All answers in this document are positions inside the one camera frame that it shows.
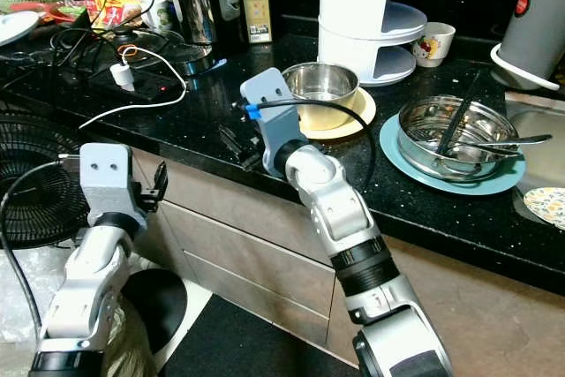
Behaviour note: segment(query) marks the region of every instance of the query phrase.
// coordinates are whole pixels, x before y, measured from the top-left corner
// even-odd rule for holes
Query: white cup
[[[416,64],[425,68],[439,66],[448,55],[456,29],[441,22],[428,22],[422,36],[412,43]]]
[[[142,11],[147,9],[151,0],[141,0]],[[169,14],[169,0],[154,0],[151,9],[141,15],[143,22],[155,31],[170,30],[173,22]]]

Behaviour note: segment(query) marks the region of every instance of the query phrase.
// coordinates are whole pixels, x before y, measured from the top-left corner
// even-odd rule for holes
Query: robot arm
[[[365,201],[347,183],[343,166],[307,144],[294,107],[257,108],[292,98],[281,73],[275,68],[262,72],[242,84],[241,94],[265,141],[263,166],[272,175],[285,176],[310,209],[351,320],[363,326],[353,340],[363,375],[453,375],[418,297],[396,268]]]
[[[30,377],[100,377],[119,292],[129,276],[132,241],[147,229],[147,212],[157,209],[167,185],[166,169],[160,167],[157,186],[138,190],[126,146],[88,143],[79,158],[70,159],[79,159],[91,227],[65,265]]]

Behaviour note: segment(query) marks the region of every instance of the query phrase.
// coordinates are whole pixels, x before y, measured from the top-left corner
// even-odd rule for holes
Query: snack bag
[[[92,28],[108,29],[120,25],[124,20],[141,12],[141,0],[85,0],[90,20],[96,18],[102,5],[104,8],[100,16],[93,23]]]

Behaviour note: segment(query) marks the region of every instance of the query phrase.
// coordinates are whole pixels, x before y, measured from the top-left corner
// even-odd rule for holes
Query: stainless steel sink
[[[522,196],[538,187],[565,187],[565,102],[527,94],[506,93],[507,117],[521,137],[552,134],[540,145],[523,146],[526,172],[516,185],[516,211],[539,222],[522,202]]]

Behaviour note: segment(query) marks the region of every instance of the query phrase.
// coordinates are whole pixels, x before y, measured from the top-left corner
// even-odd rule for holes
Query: black fan
[[[59,154],[77,154],[77,133],[43,117],[0,114],[0,196],[22,174]],[[6,213],[6,237],[13,249],[49,245],[87,225],[88,205],[79,175],[61,167],[32,174],[14,193]]]

